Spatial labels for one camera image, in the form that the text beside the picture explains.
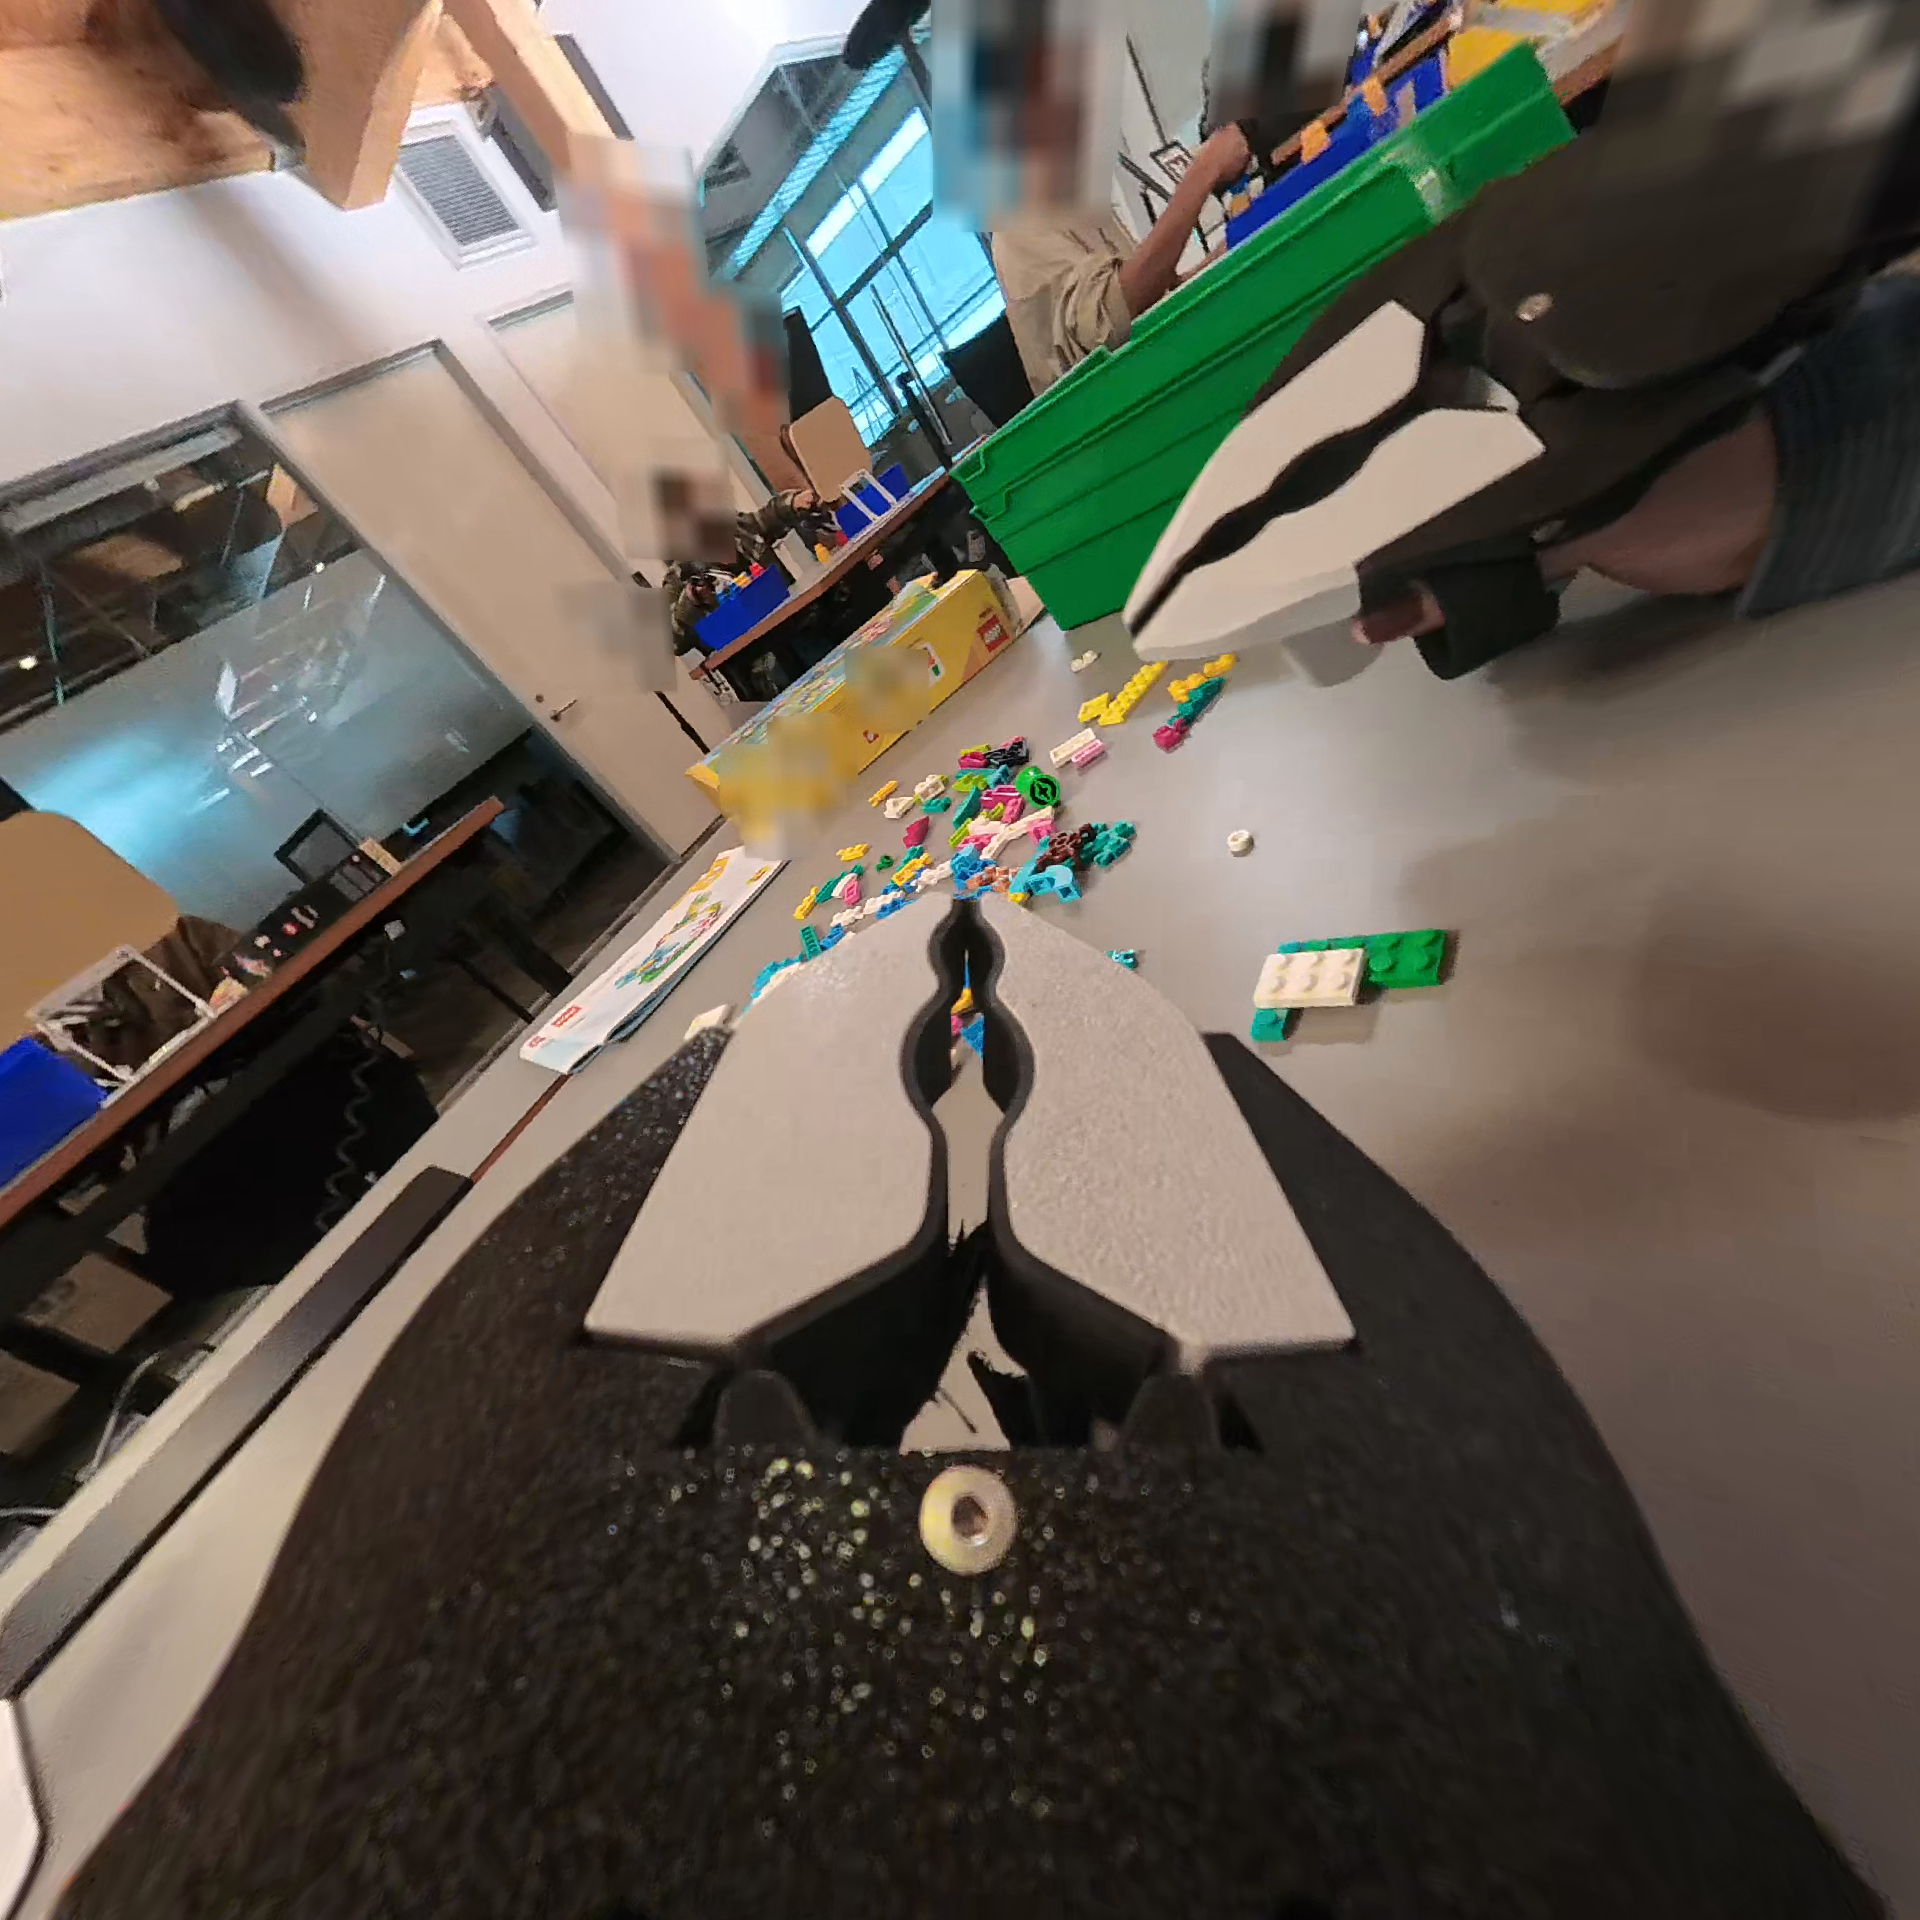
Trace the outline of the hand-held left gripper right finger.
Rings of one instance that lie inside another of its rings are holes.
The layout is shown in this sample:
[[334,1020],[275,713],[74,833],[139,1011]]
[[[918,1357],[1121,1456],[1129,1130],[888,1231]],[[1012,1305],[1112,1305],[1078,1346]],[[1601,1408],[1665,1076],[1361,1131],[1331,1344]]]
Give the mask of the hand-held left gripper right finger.
[[1032,1376],[1201,1376],[1355,1327],[1186,1015],[1104,952],[964,903],[988,1009],[990,1303]]

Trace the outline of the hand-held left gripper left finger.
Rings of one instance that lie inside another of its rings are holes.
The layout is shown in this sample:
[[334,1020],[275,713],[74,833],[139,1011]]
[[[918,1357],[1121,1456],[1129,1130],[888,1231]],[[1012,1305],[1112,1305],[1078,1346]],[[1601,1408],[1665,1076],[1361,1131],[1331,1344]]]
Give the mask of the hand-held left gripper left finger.
[[953,1253],[950,1009],[972,915],[908,906],[723,1044],[585,1312],[595,1346],[785,1375],[939,1375],[972,1317]]

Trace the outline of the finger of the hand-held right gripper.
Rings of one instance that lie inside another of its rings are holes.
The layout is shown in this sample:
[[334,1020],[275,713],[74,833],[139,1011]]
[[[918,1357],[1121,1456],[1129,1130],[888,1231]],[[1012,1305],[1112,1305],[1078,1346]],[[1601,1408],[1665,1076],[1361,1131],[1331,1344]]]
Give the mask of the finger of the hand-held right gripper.
[[1172,594],[1328,504],[1420,411],[1426,323],[1384,304],[1234,425],[1194,477],[1125,603],[1125,628],[1166,627]]
[[1353,476],[1305,504],[1221,507],[1155,561],[1133,600],[1148,663],[1204,661],[1293,640],[1361,611],[1361,569],[1394,543],[1546,455],[1500,409],[1430,409],[1387,429]]

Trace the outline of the person's right forearm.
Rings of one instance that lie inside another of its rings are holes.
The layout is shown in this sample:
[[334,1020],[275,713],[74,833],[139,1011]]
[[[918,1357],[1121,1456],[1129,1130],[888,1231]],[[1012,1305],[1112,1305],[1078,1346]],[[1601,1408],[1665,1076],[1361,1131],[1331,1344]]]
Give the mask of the person's right forearm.
[[1918,276],[1873,280],[1768,389],[1776,482],[1741,617],[1774,617],[1918,565]]

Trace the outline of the grey desk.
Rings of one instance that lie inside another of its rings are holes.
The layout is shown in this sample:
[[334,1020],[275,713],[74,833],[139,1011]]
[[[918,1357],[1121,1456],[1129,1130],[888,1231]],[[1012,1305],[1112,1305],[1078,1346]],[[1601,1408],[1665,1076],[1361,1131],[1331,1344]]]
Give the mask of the grey desk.
[[1138,848],[1060,924],[1201,1026],[1245,1031],[1273,945],[1457,935],[1442,989],[1261,1058],[1524,1312],[1776,1761],[1915,1916],[1915,576],[1750,625],[1581,583],[1458,683],[1249,655],[1085,791]]

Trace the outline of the person's right hand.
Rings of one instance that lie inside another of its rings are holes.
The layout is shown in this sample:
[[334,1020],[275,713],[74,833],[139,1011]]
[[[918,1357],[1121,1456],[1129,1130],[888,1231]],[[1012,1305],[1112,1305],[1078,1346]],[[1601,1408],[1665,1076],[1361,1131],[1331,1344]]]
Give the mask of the person's right hand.
[[1779,443],[1761,408],[1665,472],[1609,527],[1546,548],[1544,576],[1568,583],[1585,569],[1665,597],[1740,592],[1769,546],[1779,477]]

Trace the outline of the stacked green plastic bins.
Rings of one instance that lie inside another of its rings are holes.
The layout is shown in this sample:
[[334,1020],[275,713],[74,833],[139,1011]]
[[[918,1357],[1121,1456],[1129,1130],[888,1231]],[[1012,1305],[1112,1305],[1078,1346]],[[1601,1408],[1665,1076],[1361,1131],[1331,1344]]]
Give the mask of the stacked green plastic bins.
[[1452,83],[1402,132],[1153,308],[956,468],[977,522],[1062,632],[1125,607],[1179,500],[1352,282],[1565,144],[1534,47]]

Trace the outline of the white instruction booklet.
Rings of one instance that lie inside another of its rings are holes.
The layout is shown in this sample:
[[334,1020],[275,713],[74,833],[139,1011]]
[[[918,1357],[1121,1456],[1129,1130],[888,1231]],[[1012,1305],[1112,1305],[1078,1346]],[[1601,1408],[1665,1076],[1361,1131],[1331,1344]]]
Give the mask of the white instruction booklet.
[[633,1034],[721,933],[785,871],[778,857],[729,848],[582,987],[518,1044],[518,1058],[571,1075]]

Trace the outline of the white toy plate brick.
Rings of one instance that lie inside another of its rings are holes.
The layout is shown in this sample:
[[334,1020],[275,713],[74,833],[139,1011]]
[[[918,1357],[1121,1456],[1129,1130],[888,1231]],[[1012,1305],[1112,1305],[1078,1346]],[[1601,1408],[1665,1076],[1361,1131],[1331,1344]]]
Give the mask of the white toy plate brick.
[[1260,1013],[1353,1009],[1370,981],[1364,946],[1273,952],[1261,962],[1252,1007]]

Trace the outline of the yellow toy brick box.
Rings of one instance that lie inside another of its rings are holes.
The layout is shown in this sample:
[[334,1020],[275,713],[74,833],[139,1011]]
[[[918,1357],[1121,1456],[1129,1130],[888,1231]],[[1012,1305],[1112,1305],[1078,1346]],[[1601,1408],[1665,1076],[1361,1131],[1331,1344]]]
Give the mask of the yellow toy brick box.
[[740,833],[771,833],[849,791],[1021,632],[1021,607],[995,571],[914,580],[684,777]]

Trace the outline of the pile of small toy bricks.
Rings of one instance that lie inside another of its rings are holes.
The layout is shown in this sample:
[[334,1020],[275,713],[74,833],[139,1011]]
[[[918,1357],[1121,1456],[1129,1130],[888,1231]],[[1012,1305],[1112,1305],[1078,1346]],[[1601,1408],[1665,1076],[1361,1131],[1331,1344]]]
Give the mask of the pile of small toy bricks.
[[757,975],[749,1003],[864,927],[942,890],[963,903],[986,897],[1011,906],[1044,899],[1078,903],[1082,873],[1106,871],[1125,857],[1138,828],[1129,820],[1075,820],[1065,776],[1085,772],[1109,756],[1112,735],[1164,675],[1164,663],[1148,663],[1115,691],[1094,695],[1078,711],[1082,730],[1043,760],[1012,736],[961,754],[950,777],[921,780],[909,793],[902,855],[872,864],[872,892],[862,855],[842,855],[840,877],[816,888],[798,909],[801,952]]

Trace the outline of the glass window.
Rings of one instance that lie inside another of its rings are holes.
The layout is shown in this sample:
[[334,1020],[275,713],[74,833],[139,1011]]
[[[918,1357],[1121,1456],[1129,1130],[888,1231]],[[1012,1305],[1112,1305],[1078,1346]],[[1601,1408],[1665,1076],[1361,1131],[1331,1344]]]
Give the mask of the glass window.
[[918,474],[993,432],[950,352],[1004,316],[982,237],[938,209],[926,39],[864,71],[778,47],[700,180],[712,274],[798,316],[862,440]]

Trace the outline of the white door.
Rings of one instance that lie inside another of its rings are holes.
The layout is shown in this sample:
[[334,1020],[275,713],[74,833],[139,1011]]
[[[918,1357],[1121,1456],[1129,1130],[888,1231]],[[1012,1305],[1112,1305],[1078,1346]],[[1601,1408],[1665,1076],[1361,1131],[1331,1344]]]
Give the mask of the white door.
[[652,597],[443,346],[265,409],[277,447],[664,855],[714,828]]

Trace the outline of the ceiling air vent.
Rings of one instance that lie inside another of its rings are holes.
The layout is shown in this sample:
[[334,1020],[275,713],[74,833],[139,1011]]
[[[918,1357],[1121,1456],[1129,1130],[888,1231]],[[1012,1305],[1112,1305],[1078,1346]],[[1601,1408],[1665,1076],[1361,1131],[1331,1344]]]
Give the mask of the ceiling air vent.
[[459,272],[526,252],[538,240],[501,197],[475,146],[451,125],[404,137],[395,179]]

